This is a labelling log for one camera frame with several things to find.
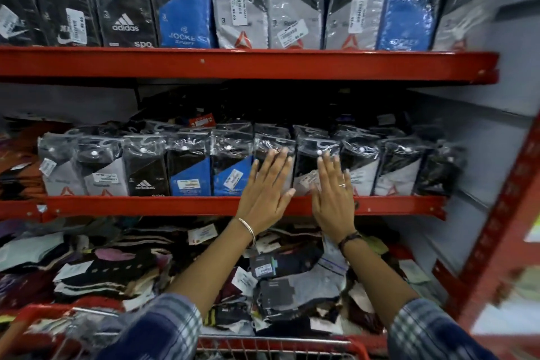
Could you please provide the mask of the person's right hand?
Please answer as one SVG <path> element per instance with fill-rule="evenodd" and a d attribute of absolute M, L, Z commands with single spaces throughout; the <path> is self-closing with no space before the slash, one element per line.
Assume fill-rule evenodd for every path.
<path fill-rule="evenodd" d="M 355 200 L 351 201 L 343 187 L 343 170 L 338 155 L 335 155 L 337 167 L 337 188 L 328 188 L 325 178 L 325 154 L 318 158 L 320 189 L 314 186 L 311 192 L 320 192 L 322 219 L 317 220 L 325 235 L 335 244 L 339 244 L 347 236 L 355 233 L 354 216 Z"/>

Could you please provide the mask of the blue plaid shirt sleeve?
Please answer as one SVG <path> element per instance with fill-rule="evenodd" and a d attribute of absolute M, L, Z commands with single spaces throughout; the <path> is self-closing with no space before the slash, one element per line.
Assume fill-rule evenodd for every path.
<path fill-rule="evenodd" d="M 388 330 L 387 345 L 389 360 L 499 360 L 424 298 L 400 309 Z"/>
<path fill-rule="evenodd" d="M 165 293 L 141 310 L 95 360 L 193 360 L 203 325 L 185 296 Z"/>

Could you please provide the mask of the person's left hand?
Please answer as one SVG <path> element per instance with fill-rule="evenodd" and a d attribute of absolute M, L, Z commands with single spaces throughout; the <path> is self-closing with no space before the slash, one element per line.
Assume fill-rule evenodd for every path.
<path fill-rule="evenodd" d="M 266 159 L 256 177 L 253 187 L 249 189 L 249 176 L 245 189 L 242 192 L 239 206 L 235 217 L 244 219 L 257 236 L 280 220 L 286 209 L 282 209 L 281 190 L 284 184 L 271 184 L 271 166 L 276 157 L 276 151 L 271 149 L 267 152 Z M 292 166 L 292 158 L 289 157 L 289 170 Z M 234 218 L 235 225 L 240 228 L 248 240 L 250 233 Z"/>

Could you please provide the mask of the person's right forearm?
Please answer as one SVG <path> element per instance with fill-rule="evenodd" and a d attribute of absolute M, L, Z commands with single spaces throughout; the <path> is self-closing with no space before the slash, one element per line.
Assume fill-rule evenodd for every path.
<path fill-rule="evenodd" d="M 397 314 L 420 296 L 360 238 L 349 238 L 342 248 L 345 258 L 363 285 L 375 313 L 390 329 Z"/>

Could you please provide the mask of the grey shelf side panel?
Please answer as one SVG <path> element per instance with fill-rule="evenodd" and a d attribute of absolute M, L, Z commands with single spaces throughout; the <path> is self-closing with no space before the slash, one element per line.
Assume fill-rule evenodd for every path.
<path fill-rule="evenodd" d="M 458 2 L 441 19 L 435 47 L 499 54 L 498 81 L 465 87 L 414 88 L 413 121 L 435 122 L 467 149 L 467 164 L 446 205 L 447 219 L 405 217 L 403 230 L 418 265 L 432 276 L 436 261 L 454 275 L 485 225 L 540 110 L 540 0 Z"/>

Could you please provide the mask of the red perforated shelf upright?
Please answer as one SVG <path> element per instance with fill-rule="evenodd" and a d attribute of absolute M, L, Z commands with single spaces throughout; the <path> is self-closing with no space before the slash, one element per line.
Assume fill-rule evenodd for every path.
<path fill-rule="evenodd" d="M 505 278 L 540 265 L 540 243 L 524 241 L 539 215 L 540 111 L 461 273 L 454 276 L 439 260 L 432 269 L 449 294 L 444 309 L 463 329 L 472 330 Z"/>

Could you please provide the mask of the red metal shelf beam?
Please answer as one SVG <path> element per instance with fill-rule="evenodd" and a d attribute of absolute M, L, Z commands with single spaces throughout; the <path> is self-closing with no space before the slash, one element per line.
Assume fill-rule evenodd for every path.
<path fill-rule="evenodd" d="M 240 197 L 58 196 L 0 201 L 0 221 L 46 222 L 70 216 L 233 216 Z M 355 197 L 356 215 L 426 215 L 446 219 L 441 196 Z"/>
<path fill-rule="evenodd" d="M 0 47 L 0 81 L 220 78 L 495 84 L 492 51 Z"/>

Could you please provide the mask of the black grey sock packet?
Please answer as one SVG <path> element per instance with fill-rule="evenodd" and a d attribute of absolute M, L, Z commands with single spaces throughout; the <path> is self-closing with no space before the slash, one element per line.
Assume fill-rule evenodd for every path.
<path fill-rule="evenodd" d="M 294 172 L 294 163 L 296 156 L 296 142 L 292 139 L 269 136 L 264 134 L 255 134 L 253 142 L 253 155 L 254 160 L 258 160 L 258 170 L 256 177 L 259 175 L 259 171 L 262 167 L 264 160 L 266 159 L 267 152 L 271 149 L 276 151 L 276 154 L 280 153 L 282 148 L 287 148 L 287 155 L 292 158 L 292 166 L 289 170 L 287 178 L 283 183 L 281 194 L 287 193 L 289 189 L 293 186 L 293 172 Z"/>
<path fill-rule="evenodd" d="M 320 189 L 318 158 L 328 152 L 330 156 L 340 152 L 341 143 L 327 138 L 299 138 L 296 152 L 293 188 L 296 197 L 307 196 L 313 186 Z"/>

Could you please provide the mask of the silver bangle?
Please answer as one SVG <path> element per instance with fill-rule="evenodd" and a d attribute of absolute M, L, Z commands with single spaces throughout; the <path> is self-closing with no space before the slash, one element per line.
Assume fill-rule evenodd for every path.
<path fill-rule="evenodd" d="M 247 231 L 250 233 L 250 235 L 251 235 L 252 240 L 251 240 L 251 243 L 249 244 L 248 247 L 253 247 L 253 246 L 255 246 L 256 241 L 257 241 L 257 238 L 256 238 L 256 235 L 255 235 L 255 233 L 254 233 L 254 231 L 253 231 L 253 228 L 252 228 L 252 227 L 251 227 L 244 219 L 239 218 L 239 217 L 235 217 L 235 219 L 238 220 L 238 221 L 246 228 L 246 230 L 247 230 Z"/>

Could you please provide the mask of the blue plaid right shirt sleeve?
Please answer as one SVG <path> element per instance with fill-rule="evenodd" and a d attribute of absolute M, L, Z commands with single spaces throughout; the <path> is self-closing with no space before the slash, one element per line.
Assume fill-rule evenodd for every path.
<path fill-rule="evenodd" d="M 400 309 L 388 330 L 387 345 L 389 360 L 499 360 L 424 298 Z"/>

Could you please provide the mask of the person's left forearm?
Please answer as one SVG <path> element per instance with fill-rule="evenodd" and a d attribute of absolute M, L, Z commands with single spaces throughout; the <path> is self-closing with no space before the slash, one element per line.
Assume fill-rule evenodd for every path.
<path fill-rule="evenodd" d="M 234 219 L 205 251 L 170 284 L 167 293 L 186 297 L 201 316 L 212 308 L 237 261 L 247 249 L 248 240 Z"/>

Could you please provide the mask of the pile of loose socks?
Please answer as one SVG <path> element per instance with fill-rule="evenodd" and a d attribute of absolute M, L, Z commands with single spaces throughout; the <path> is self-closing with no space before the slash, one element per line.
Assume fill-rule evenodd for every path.
<path fill-rule="evenodd" d="M 228 218 L 145 217 L 132 227 L 96 221 L 77 233 L 0 237 L 0 333 L 30 304 L 137 312 L 172 284 L 226 227 Z M 314 219 L 288 217 L 263 231 L 234 264 L 204 335 L 383 335 L 364 285 Z"/>

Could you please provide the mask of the row of small sock packets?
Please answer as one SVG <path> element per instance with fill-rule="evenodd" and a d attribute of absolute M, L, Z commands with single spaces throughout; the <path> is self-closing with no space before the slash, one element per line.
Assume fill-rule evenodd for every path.
<path fill-rule="evenodd" d="M 327 138 L 341 143 L 343 170 L 354 195 L 449 197 L 467 163 L 467 149 L 445 139 L 438 125 L 361 129 L 338 125 L 333 135 L 305 125 L 248 121 L 192 128 L 153 120 L 88 125 L 37 140 L 49 196 L 237 197 L 254 160 L 255 134 Z"/>

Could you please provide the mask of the stack of orange folded garments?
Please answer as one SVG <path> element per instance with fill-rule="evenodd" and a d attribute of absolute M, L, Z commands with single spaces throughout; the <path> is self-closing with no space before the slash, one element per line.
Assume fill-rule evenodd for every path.
<path fill-rule="evenodd" d="M 0 145 L 0 201 L 46 197 L 37 140 L 49 131 L 48 122 L 34 122 Z"/>

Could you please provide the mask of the blue plaid left shirt sleeve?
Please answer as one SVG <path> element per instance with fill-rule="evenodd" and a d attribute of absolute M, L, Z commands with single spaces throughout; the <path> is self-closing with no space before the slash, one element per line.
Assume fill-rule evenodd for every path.
<path fill-rule="evenodd" d="M 203 325 L 185 296 L 165 293 L 141 310 L 95 360 L 193 360 Z"/>

